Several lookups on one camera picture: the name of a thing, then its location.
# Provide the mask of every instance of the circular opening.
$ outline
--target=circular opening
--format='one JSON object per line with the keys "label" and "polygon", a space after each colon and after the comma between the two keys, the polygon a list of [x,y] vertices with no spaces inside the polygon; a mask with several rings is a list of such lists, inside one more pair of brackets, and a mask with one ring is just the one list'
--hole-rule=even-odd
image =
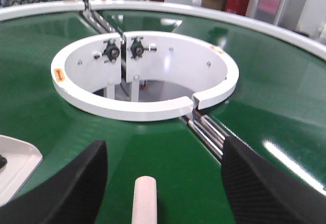
{"label": "circular opening", "polygon": [[89,113],[128,121],[179,117],[234,91],[238,68],[220,48],[163,32],[103,34],[63,48],[51,65],[59,94]]}

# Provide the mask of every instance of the black object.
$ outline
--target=black object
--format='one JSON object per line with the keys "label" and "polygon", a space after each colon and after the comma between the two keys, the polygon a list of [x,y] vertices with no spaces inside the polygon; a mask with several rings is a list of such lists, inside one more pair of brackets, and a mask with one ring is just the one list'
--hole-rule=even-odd
{"label": "black object", "polygon": [[109,41],[103,54],[112,62],[117,60],[117,57],[120,55],[120,50],[115,43],[110,43]]}
{"label": "black object", "polygon": [[7,164],[7,159],[0,155],[0,169]]}
{"label": "black object", "polygon": [[141,40],[143,39],[143,37],[135,37],[133,38],[133,43],[130,47],[130,51],[132,53],[132,58],[140,58],[142,56],[142,54],[144,53],[144,47],[141,43]]}
{"label": "black object", "polygon": [[66,167],[0,208],[0,223],[94,223],[107,181],[105,141],[95,141]]}
{"label": "black object", "polygon": [[237,224],[326,223],[324,195],[234,136],[224,141],[222,181]]}

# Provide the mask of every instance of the wall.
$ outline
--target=wall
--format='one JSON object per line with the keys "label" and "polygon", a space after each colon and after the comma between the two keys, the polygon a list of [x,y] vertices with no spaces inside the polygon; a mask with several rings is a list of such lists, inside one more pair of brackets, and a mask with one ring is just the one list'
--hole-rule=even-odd
{"label": "wall", "polygon": [[307,0],[296,29],[318,39],[318,31],[323,28],[325,22],[326,0]]}

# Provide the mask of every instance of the bolt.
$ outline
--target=bolt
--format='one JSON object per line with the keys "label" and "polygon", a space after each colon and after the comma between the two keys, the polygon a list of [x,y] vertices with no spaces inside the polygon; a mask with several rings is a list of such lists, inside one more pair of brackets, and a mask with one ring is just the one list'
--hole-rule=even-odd
{"label": "bolt", "polygon": [[143,50],[142,47],[136,47],[136,49],[135,49],[135,53],[136,53],[138,56],[142,55],[143,52],[144,52],[144,50]]}

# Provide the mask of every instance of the circular conveyor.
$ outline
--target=circular conveyor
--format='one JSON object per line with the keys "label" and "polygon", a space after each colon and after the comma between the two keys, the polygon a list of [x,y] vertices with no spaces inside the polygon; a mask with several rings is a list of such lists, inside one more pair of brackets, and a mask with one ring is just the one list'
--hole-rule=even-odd
{"label": "circular conveyor", "polygon": [[[173,32],[226,51],[239,67],[237,87],[203,113],[312,187],[326,185],[323,47],[268,24],[240,17],[230,21],[229,14],[187,6],[102,2],[94,9],[122,32]],[[69,43],[96,34],[77,10],[0,22],[0,134],[30,142],[43,154],[20,194],[55,174],[93,140],[104,139],[109,178],[96,223],[130,222],[133,184],[142,175],[157,180],[159,223],[234,223],[219,163],[179,119],[102,118],[56,92],[53,57]]]}

